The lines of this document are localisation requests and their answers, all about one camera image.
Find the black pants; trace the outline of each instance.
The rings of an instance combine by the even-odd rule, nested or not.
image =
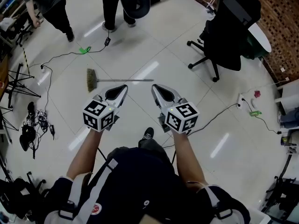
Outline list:
[[[104,9],[104,18],[105,18],[105,27],[108,30],[114,29],[115,24],[115,15],[118,5],[118,0],[103,0],[103,9]],[[123,11],[123,18],[128,24],[134,24],[135,19],[130,18],[125,10]]]
[[[55,4],[43,17],[51,23],[56,29],[65,34],[72,34],[69,19],[65,11],[66,0],[61,0]]]
[[[143,141],[139,142],[139,147],[151,151],[153,154],[160,157],[163,160],[163,162],[171,165],[171,162],[167,156],[167,153],[162,148],[162,146],[159,145],[154,139],[148,139],[148,140],[143,140]],[[128,149],[129,149],[128,147],[115,148],[110,154],[108,154],[107,160],[109,160],[116,154],[123,154]]]

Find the hand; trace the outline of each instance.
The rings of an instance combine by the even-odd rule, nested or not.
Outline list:
[[[37,17],[34,18],[34,19],[32,20],[32,22],[33,22],[33,26],[34,26],[35,28],[38,28],[38,27],[41,26],[41,24],[40,24],[40,22],[39,22],[39,20],[38,20]]]

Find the white tile floor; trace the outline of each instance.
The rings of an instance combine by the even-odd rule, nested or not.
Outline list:
[[[53,56],[78,52],[80,47],[92,50],[103,48],[107,36],[99,24],[103,22],[100,0],[67,0],[67,14],[75,33],[75,41],[68,43],[65,36],[47,21],[25,42],[24,48],[30,65],[43,63]],[[82,105],[90,97],[111,83],[101,83],[92,93],[86,88],[86,68],[96,69],[99,78],[146,77],[155,83],[176,89],[192,101],[200,111],[197,128],[205,125],[217,113],[236,103],[238,93],[273,83],[258,59],[242,57],[241,71],[220,68],[220,80],[211,81],[214,70],[208,61],[189,70],[187,65],[203,57],[201,51],[188,47],[186,42],[196,40],[209,15],[194,0],[161,0],[150,13],[137,21],[135,28],[128,28],[119,5],[116,24],[118,30],[110,34],[110,45],[100,53],[69,55],[53,59],[49,104],[49,121],[56,130],[55,140],[48,132],[42,139],[32,159],[32,152],[24,152],[19,144],[21,131],[11,131],[13,144],[8,147],[6,158],[14,178],[26,178],[32,171],[36,179],[46,179],[48,187],[66,170],[87,135],[82,122]],[[12,66],[23,62],[19,48],[12,58]],[[36,79],[27,85],[42,95],[33,99],[37,109],[43,109],[47,100],[50,73],[41,73],[39,66],[30,69]],[[172,137],[163,133],[158,124],[159,109],[150,92],[150,83],[129,83],[129,91],[121,107],[121,119],[110,132],[105,132],[100,148],[107,155],[115,147],[137,146],[144,130],[151,126],[155,139],[163,146],[173,144]],[[271,129],[278,130],[277,107],[274,103],[275,87],[259,88],[261,97],[257,109],[263,114]],[[254,89],[244,94],[250,101]],[[21,127],[27,115],[28,97],[15,97],[14,112],[5,116]],[[280,173],[286,160],[280,146],[280,135],[269,132],[262,121],[249,116],[244,104],[241,110],[231,107],[206,129],[190,136],[191,144],[201,163],[207,181],[221,185],[231,195],[247,205],[258,207],[274,175]],[[172,158],[173,147],[166,149]],[[97,155],[96,169],[103,164]]]

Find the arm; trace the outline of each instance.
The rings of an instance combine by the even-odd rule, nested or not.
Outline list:
[[[72,180],[79,174],[92,172],[103,131],[91,130],[74,157],[66,176]]]
[[[29,16],[30,16],[30,18],[31,18],[31,20],[33,22],[34,27],[35,28],[39,27],[40,26],[40,22],[37,19],[36,14],[34,12],[33,0],[29,0],[28,2],[26,2],[26,8],[27,8]]]
[[[187,135],[185,133],[179,134],[175,131],[172,133],[177,153],[178,174],[184,183],[189,181],[199,182],[196,184],[186,184],[187,187],[197,191],[208,184],[199,162],[195,157]]]

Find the shoe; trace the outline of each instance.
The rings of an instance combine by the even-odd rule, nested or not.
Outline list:
[[[103,24],[102,24],[102,28],[103,28],[103,30],[104,31],[109,31],[109,33],[113,33],[113,32],[115,32],[116,30],[117,30],[117,28],[116,27],[114,27],[114,29],[113,30],[108,30],[106,27],[105,27],[105,23],[103,22]]]
[[[144,132],[143,138],[138,142],[138,147],[140,147],[140,142],[144,140],[152,139],[153,137],[154,137],[154,129],[151,127],[147,128],[146,131]]]
[[[68,40],[69,42],[72,42],[72,41],[75,39],[73,30],[71,30],[71,33],[66,34],[66,37],[67,37],[67,40]]]
[[[134,22],[133,24],[128,24],[128,23],[127,23],[127,25],[128,25],[129,28],[133,28],[133,27],[136,26],[136,22]]]

